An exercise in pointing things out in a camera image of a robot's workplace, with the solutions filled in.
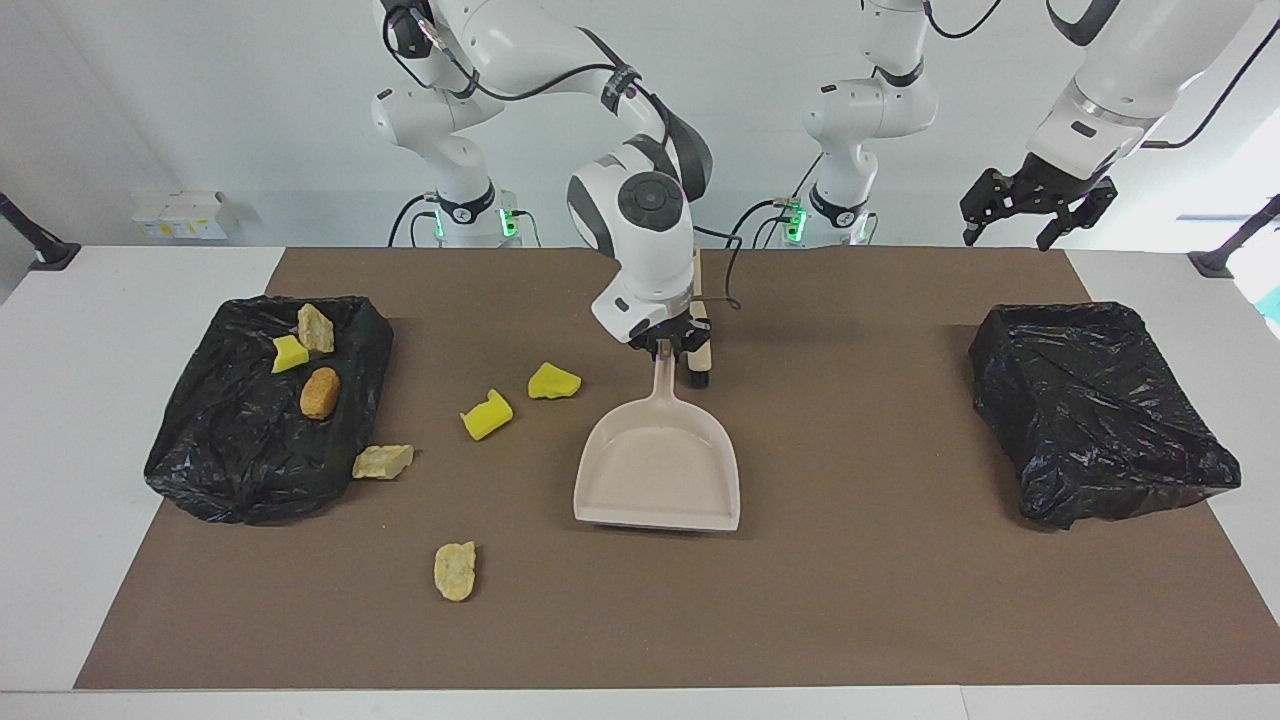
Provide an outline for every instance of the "yellow food piece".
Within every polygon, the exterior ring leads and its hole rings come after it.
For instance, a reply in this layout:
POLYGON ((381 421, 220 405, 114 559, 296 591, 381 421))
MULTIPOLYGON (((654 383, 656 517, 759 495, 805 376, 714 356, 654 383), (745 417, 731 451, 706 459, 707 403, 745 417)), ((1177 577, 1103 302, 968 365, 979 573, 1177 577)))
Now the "yellow food piece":
POLYGON ((342 389, 342 380, 333 368, 320 368, 311 373, 307 384, 302 387, 302 397, 298 398, 298 407, 302 414, 312 420, 324 420, 333 414, 338 406, 338 392, 342 389))
POLYGON ((435 589, 445 600, 462 602, 476 584, 476 543, 449 543, 435 551, 435 589))
POLYGON ((529 378, 529 397, 538 400, 573 397, 582 387, 582 378, 573 373, 561 370, 550 363, 543 363, 541 368, 529 378))
POLYGON ((333 352, 333 323, 310 302, 298 310, 298 341, 311 352, 333 352))
POLYGON ((356 456, 356 466, 351 469, 351 477, 357 480, 364 478, 394 480, 412 461, 412 445, 375 445, 366 447, 356 456))
POLYGON ((311 360, 311 354, 307 352, 307 348, 302 347, 298 338, 291 334, 278 337, 271 342, 275 343, 275 364, 271 365, 273 373, 283 373, 298 365, 306 365, 311 360))
POLYGON ((462 424, 467 428, 467 433, 471 434, 471 439, 479 442, 489 437, 489 433, 509 423, 516 414, 511 410, 511 405, 507 404, 507 398, 498 395, 498 391, 490 389, 489 400, 476 405, 470 413, 462 413, 460 416, 462 418, 462 424))

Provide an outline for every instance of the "beige dustpan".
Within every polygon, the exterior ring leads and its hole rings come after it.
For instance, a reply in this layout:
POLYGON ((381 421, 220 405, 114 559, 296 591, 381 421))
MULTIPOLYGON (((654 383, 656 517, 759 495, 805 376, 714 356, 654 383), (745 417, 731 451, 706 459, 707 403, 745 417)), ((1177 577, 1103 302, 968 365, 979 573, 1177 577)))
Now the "beige dustpan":
POLYGON ((676 357, 663 342, 653 395, 614 407, 586 439, 573 488, 585 523, 736 530, 737 459, 710 413, 676 398, 676 357))

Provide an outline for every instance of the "black garbage bag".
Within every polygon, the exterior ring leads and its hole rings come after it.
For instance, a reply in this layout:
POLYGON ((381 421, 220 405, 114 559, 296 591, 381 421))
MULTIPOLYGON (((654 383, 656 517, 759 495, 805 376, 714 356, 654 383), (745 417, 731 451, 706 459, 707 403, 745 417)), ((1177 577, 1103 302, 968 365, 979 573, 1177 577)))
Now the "black garbage bag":
POLYGON ((392 350, 392 327, 367 297, 232 300, 214 315, 178 379, 147 457, 147 484, 210 523, 302 518, 342 497, 367 445, 392 350), (334 352, 271 374, 273 340, 311 302, 334 325, 334 352), (342 380, 325 420, 298 409, 317 368, 342 380))
POLYGON ((1029 520, 1069 529, 1240 487, 1239 462, 1124 305, 997 305, 969 359, 974 406, 1018 469, 1029 520))

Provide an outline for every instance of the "yellow sponge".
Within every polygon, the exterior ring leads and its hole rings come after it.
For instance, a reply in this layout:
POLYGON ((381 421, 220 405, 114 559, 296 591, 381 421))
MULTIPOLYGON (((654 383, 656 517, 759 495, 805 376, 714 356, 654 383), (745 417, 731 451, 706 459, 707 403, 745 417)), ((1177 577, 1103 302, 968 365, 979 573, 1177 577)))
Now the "yellow sponge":
POLYGON ((476 405, 470 413, 460 414, 460 416, 462 418, 462 424, 467 428, 467 433, 471 434, 471 439, 479 442, 489 437, 489 433, 509 423, 516 414, 512 413, 507 398, 498 395, 498 391, 490 389, 488 401, 476 405))
POLYGON ((306 365, 311 360, 307 348, 302 347, 298 338, 291 334, 278 337, 273 342, 275 342, 275 364, 271 365, 273 373, 283 373, 298 365, 306 365))
POLYGON ((529 378, 529 397, 534 400, 573 397, 580 387, 582 387, 582 378, 561 370, 550 363, 543 363, 534 377, 529 378))

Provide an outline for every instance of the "brown table mat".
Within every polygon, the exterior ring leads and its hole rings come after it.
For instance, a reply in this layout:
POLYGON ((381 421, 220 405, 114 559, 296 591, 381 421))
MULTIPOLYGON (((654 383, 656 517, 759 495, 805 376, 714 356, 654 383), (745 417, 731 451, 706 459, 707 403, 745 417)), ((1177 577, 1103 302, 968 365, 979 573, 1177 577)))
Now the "brown table mat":
POLYGON ((590 315, 609 261, 287 251, 270 293, 362 293, 393 318, 374 439, 425 452, 287 527, 165 502, 77 687, 1280 682, 1280 630, 1207 505, 1068 533, 1018 516, 965 350, 995 304, 1088 300, 1065 255, 840 249, 737 272, 712 387, 677 392, 728 429, 742 523, 690 536, 573 520, 588 433, 652 382, 590 315), (586 379, 579 397, 524 396, 544 360, 586 379), (489 387, 516 420, 474 443, 457 413, 489 387), (452 605, 431 557, 470 539, 477 589, 452 605))

